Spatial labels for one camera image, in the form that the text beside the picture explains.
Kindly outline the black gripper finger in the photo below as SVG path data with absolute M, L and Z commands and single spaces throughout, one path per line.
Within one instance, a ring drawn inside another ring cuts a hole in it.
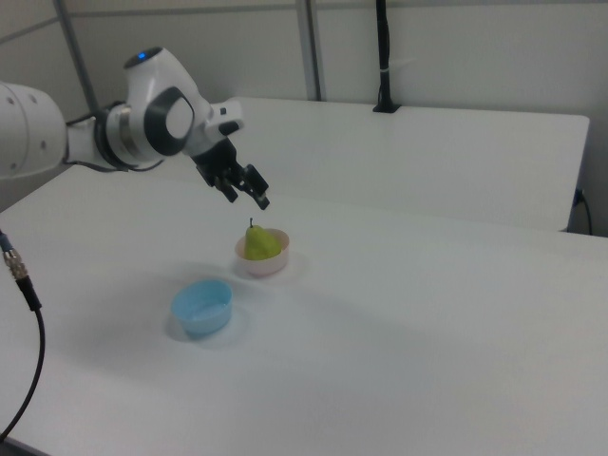
M 230 175 L 215 177 L 215 187 L 230 203 L 234 203 L 238 198 L 238 192 L 234 186 L 234 180 Z
M 266 196 L 269 184 L 252 164 L 242 168 L 240 186 L 241 190 L 247 193 L 261 210 L 265 210 L 270 205 Z

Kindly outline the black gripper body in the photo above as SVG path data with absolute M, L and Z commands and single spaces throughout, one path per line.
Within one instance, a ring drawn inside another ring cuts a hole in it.
M 193 157 L 192 160 L 208 186 L 217 187 L 224 184 L 240 186 L 241 166 L 237 162 L 237 150 L 228 138 Z

